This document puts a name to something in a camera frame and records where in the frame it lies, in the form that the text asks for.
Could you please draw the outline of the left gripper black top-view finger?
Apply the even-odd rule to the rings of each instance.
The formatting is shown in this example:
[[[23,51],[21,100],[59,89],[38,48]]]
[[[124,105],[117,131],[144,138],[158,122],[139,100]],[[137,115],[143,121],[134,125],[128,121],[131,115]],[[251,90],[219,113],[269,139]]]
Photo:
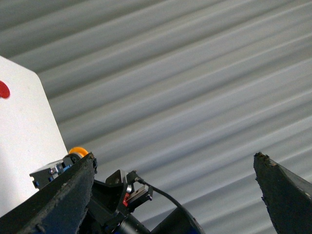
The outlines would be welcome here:
[[[254,155],[256,181],[278,234],[312,232],[312,184],[261,152]]]

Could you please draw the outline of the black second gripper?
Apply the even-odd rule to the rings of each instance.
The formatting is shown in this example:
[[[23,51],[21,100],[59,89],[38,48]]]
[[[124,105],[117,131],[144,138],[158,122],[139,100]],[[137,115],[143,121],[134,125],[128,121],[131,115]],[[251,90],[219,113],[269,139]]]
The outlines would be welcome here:
[[[135,190],[134,172],[117,170],[105,182],[94,181],[92,153],[0,218],[2,234],[76,234],[147,232],[132,212],[153,198],[153,189]]]

